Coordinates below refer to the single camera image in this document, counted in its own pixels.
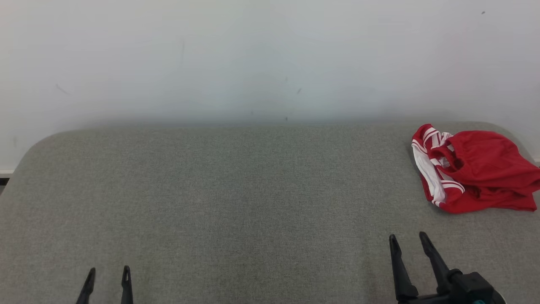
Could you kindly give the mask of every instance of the garment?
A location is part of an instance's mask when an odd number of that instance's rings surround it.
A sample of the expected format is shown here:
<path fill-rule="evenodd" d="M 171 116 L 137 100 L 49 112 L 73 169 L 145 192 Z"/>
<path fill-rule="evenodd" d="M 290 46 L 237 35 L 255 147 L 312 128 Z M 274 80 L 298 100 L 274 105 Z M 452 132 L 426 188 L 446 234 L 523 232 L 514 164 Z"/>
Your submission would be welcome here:
<path fill-rule="evenodd" d="M 412 146 L 426 197 L 441 209 L 536 210 L 532 193 L 540 189 L 540 169 L 508 138 L 490 131 L 452 135 L 425 124 Z"/>

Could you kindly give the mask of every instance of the gray fabric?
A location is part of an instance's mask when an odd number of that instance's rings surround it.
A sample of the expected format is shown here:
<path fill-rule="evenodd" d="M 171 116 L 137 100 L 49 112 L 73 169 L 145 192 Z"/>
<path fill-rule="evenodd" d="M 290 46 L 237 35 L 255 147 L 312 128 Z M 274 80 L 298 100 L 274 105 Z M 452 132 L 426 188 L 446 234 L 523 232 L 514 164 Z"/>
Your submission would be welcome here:
<path fill-rule="evenodd" d="M 419 231 L 509 303 L 540 299 L 539 213 L 426 201 L 415 125 L 73 131 L 36 144 L 0 197 L 2 303 L 394 303 L 388 235 L 421 294 Z M 506 130 L 440 123 L 440 130 Z M 530 156 L 523 150 L 523 155 Z"/>

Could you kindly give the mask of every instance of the mark on wall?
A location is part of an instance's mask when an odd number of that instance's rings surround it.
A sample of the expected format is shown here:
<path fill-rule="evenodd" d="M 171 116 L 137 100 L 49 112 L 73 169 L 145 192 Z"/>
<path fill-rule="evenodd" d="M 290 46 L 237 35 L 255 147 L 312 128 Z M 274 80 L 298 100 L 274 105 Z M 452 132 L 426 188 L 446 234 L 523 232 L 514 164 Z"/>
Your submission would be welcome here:
<path fill-rule="evenodd" d="M 58 83 L 56 84 L 56 88 L 57 88 L 58 90 L 60 90 L 60 92 L 66 94 L 66 95 L 71 95 L 71 94 L 69 94 L 68 92 L 66 92 L 64 89 L 62 89 L 62 88 L 58 85 Z"/>

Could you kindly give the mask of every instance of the white wall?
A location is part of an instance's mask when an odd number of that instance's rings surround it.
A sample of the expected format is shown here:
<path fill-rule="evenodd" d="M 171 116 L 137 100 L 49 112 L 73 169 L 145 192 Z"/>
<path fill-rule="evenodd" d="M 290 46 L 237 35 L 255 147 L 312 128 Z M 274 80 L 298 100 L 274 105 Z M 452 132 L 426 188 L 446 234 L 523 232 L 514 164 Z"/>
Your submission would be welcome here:
<path fill-rule="evenodd" d="M 0 169 L 50 134 L 137 121 L 481 120 L 540 157 L 539 11 L 538 0 L 0 0 Z"/>

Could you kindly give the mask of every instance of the baseboard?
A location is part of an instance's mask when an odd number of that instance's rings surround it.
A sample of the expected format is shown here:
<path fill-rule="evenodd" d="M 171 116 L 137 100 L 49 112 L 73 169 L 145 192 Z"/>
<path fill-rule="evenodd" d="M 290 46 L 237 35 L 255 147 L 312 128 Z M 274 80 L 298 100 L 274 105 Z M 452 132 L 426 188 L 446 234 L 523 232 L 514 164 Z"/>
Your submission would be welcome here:
<path fill-rule="evenodd" d="M 10 179 L 14 170 L 0 170 L 0 179 Z"/>

